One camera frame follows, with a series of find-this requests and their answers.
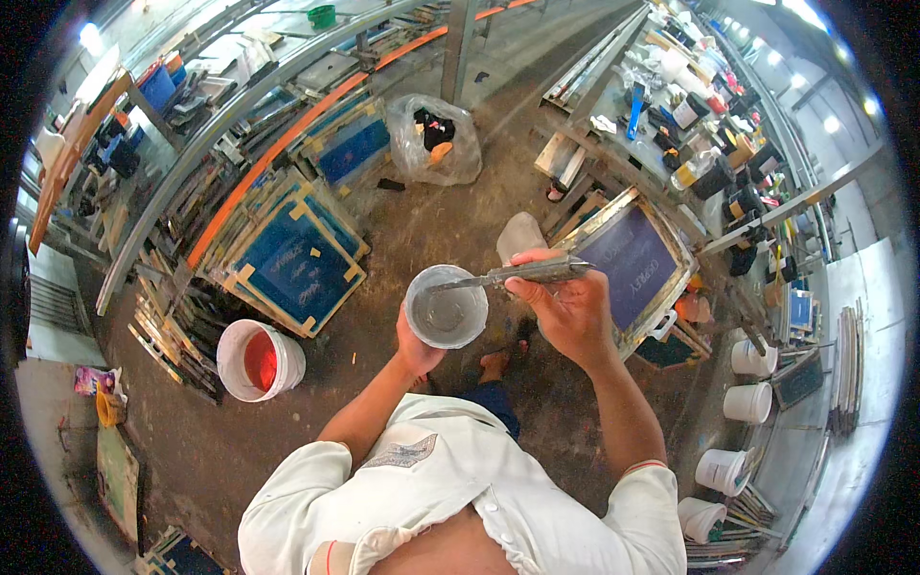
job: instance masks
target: screen printing frame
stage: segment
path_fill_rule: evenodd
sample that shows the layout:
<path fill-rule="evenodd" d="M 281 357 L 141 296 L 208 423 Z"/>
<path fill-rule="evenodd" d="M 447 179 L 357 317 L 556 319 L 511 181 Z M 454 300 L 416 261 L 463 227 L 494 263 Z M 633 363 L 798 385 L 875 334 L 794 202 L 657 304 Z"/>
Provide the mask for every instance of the screen printing frame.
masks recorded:
<path fill-rule="evenodd" d="M 633 351 L 642 343 L 642 340 L 658 326 L 664 314 L 673 307 L 684 292 L 684 288 L 690 282 L 690 276 L 693 275 L 697 268 L 696 260 L 691 255 L 690 250 L 687 249 L 684 242 L 677 235 L 677 231 L 664 218 L 658 208 L 639 194 L 635 186 L 624 190 L 604 206 L 600 212 L 569 232 L 567 236 L 553 246 L 553 248 L 564 249 L 577 256 L 598 235 L 602 235 L 614 227 L 634 209 L 641 210 L 645 214 L 646 219 L 649 220 L 662 243 L 668 249 L 668 253 L 671 254 L 675 268 L 664 285 L 632 323 L 622 329 L 614 323 L 614 342 L 619 350 L 621 359 L 632 355 Z"/>

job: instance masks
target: orange rail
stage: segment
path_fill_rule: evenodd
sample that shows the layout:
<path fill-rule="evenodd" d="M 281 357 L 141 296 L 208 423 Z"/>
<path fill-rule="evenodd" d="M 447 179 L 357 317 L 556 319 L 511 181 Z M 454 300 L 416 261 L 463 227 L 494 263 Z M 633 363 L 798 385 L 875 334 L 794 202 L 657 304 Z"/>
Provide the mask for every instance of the orange rail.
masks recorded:
<path fill-rule="evenodd" d="M 530 4 L 536 0 L 514 0 L 508 5 L 508 9 L 516 8 L 518 6 L 523 6 L 525 4 Z M 476 14 L 476 20 L 481 20 L 482 18 L 498 14 L 499 12 L 505 11 L 506 8 L 497 6 L 490 8 L 489 10 L 483 10 Z M 441 26 L 440 28 L 434 29 L 431 32 L 416 38 L 415 40 L 403 44 L 399 48 L 396 48 L 392 52 L 384 54 L 380 58 L 380 62 L 377 66 L 374 67 L 374 70 L 381 70 L 388 64 L 395 61 L 397 58 L 405 56 L 409 52 L 412 52 L 419 46 L 423 46 L 428 42 L 438 39 L 444 34 L 447 33 L 447 27 Z M 217 232 L 220 231 L 221 227 L 227 221 L 227 218 L 230 217 L 230 213 L 234 208 L 243 200 L 243 196 L 246 194 L 246 191 L 250 186 L 256 181 L 256 178 L 262 175 L 262 172 L 265 171 L 265 168 L 268 167 L 271 162 L 274 161 L 278 154 L 284 151 L 291 142 L 304 130 L 307 126 L 313 123 L 320 114 L 329 109 L 333 104 L 339 101 L 340 98 L 345 96 L 348 92 L 354 89 L 357 85 L 367 79 L 367 74 L 365 72 L 358 72 L 353 75 L 351 78 L 346 80 L 341 86 L 334 89 L 329 93 L 328 96 L 321 99 L 318 104 L 311 108 L 303 118 L 297 121 L 297 123 L 291 126 L 291 129 L 284 133 L 284 135 L 275 143 L 269 151 L 266 152 L 258 162 L 256 162 L 252 168 L 246 173 L 239 184 L 236 185 L 233 192 L 229 197 L 224 201 L 224 204 L 221 206 L 220 210 L 214 215 L 214 218 L 208 223 L 208 227 L 204 229 L 204 232 L 201 234 L 201 237 L 198 238 L 198 242 L 195 243 L 195 247 L 192 248 L 191 253 L 189 254 L 189 267 L 194 269 L 198 267 L 198 264 L 201 263 L 201 257 L 204 255 L 205 250 L 208 249 L 208 246 L 214 240 L 214 237 L 217 236 Z"/>

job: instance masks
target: bucket handle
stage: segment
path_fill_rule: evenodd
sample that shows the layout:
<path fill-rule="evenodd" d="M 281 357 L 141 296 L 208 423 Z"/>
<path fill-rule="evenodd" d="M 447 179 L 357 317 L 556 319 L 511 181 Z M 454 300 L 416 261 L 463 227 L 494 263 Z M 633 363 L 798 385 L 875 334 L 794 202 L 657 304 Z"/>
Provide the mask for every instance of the bucket handle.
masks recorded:
<path fill-rule="evenodd" d="M 658 341 L 661 341 L 661 339 L 667 335 L 668 330 L 671 329 L 671 327 L 674 325 L 674 322 L 677 321 L 677 312 L 675 312 L 672 309 L 668 310 L 667 312 L 665 312 L 664 316 L 662 316 L 661 319 L 658 320 L 658 323 L 660 324 L 662 321 L 664 321 L 663 326 L 657 329 L 653 329 L 652 331 L 649 332 L 649 335 L 657 339 Z"/>

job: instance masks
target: dark pants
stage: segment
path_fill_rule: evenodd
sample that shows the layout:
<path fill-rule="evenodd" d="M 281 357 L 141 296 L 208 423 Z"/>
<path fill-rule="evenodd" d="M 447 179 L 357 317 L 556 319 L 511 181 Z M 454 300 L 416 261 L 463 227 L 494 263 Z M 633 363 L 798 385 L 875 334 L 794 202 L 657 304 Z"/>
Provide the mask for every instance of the dark pants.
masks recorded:
<path fill-rule="evenodd" d="M 461 399 L 472 401 L 473 403 L 488 409 L 492 415 L 499 418 L 508 433 L 517 441 L 521 435 L 521 422 L 514 415 L 512 404 L 508 401 L 508 394 L 500 387 L 501 380 L 479 384 L 471 391 L 459 395 Z"/>

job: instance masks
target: red ink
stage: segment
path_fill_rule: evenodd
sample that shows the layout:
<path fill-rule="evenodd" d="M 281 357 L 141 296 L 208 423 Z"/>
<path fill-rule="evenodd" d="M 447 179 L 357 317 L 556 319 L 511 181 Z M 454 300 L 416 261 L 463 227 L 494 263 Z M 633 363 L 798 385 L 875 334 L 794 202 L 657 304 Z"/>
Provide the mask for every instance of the red ink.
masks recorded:
<path fill-rule="evenodd" d="M 246 366 L 246 375 L 252 385 L 265 392 L 271 389 L 278 372 L 278 356 L 275 355 L 275 344 L 271 343 L 269 334 L 260 331 L 249 340 L 243 354 L 243 365 Z"/>

